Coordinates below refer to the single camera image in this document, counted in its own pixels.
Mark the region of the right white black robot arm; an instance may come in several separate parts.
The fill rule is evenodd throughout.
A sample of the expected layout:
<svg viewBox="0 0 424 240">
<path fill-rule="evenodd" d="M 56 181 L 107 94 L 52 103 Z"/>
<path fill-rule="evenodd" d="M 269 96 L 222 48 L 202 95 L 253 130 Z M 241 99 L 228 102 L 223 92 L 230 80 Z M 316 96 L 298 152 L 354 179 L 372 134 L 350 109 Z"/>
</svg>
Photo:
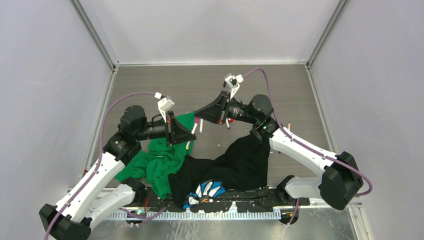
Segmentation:
<svg viewBox="0 0 424 240">
<path fill-rule="evenodd" d="M 280 126 L 272 117 L 273 112 L 267 95 L 256 94 L 248 104 L 243 104 L 223 90 L 194 115 L 216 125 L 222 125 L 226 119 L 249 123 L 250 133 L 259 141 L 268 142 L 271 149 L 315 173 L 315 177 L 287 176 L 277 192 L 281 204 L 288 206 L 299 198 L 315 198 L 336 210 L 344 210 L 364 185 L 354 156 L 346 151 L 337 154 L 300 138 Z"/>
</svg>

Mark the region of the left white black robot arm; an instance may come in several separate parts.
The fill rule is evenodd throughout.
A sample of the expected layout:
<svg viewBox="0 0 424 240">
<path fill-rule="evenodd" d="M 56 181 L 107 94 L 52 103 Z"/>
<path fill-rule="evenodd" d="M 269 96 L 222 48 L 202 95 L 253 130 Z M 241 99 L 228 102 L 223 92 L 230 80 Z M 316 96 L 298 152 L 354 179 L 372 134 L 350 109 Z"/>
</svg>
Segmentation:
<svg viewBox="0 0 424 240">
<path fill-rule="evenodd" d="M 102 148 L 95 164 L 78 184 L 54 205 L 46 203 L 39 211 L 46 231 L 45 239 L 86 240 L 92 230 L 121 207 L 141 206 L 147 197 L 146 187 L 128 177 L 112 192 L 97 199 L 105 186 L 126 167 L 142 149 L 141 141 L 164 138 L 169 146 L 196 140 L 172 111 L 147 120 L 139 105 L 125 109 L 118 131 Z"/>
</svg>

